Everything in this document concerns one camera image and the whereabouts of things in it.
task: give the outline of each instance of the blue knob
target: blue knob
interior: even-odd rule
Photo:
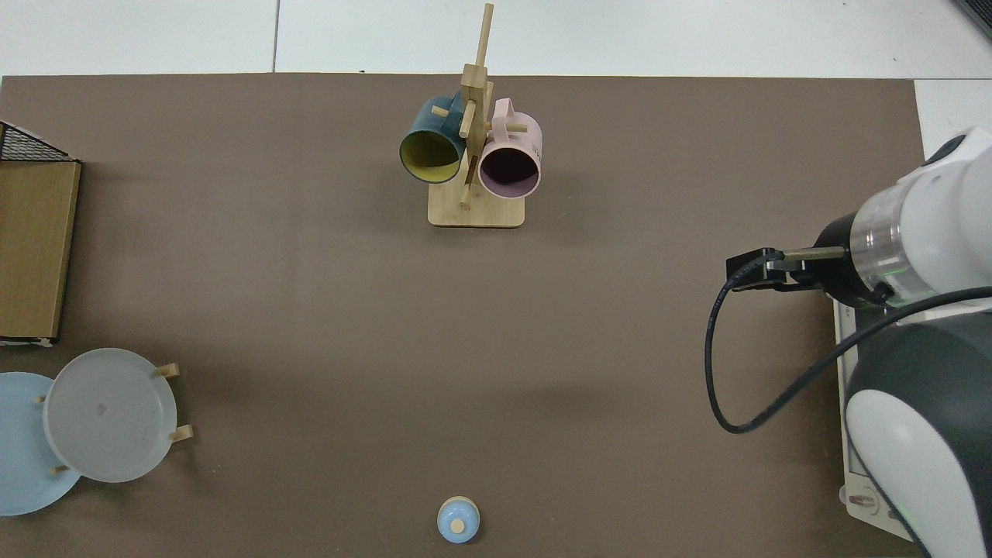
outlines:
[[[479,532],[479,508],[465,496],[448,498],[437,512],[437,530],[448,542],[467,542]]]

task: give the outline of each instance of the mug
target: mug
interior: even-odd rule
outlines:
[[[465,153],[465,140],[458,136],[464,113],[461,91],[424,103],[400,143],[400,161],[411,175],[431,184],[454,178]]]
[[[541,182],[541,126],[514,112],[509,98],[498,99],[492,130],[479,158],[479,182],[499,198],[529,196]]]

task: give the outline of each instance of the white floor tile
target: white floor tile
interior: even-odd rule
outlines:
[[[276,0],[0,0],[0,75],[271,71]]]
[[[949,1],[497,0],[493,74],[992,77]],[[282,0],[277,70],[459,73],[480,0]]]

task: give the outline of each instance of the wire basket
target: wire basket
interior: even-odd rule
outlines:
[[[0,161],[72,161],[61,149],[0,121]]]

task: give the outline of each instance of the cardboard box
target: cardboard box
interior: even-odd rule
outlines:
[[[0,161],[0,339],[59,336],[76,161]]]

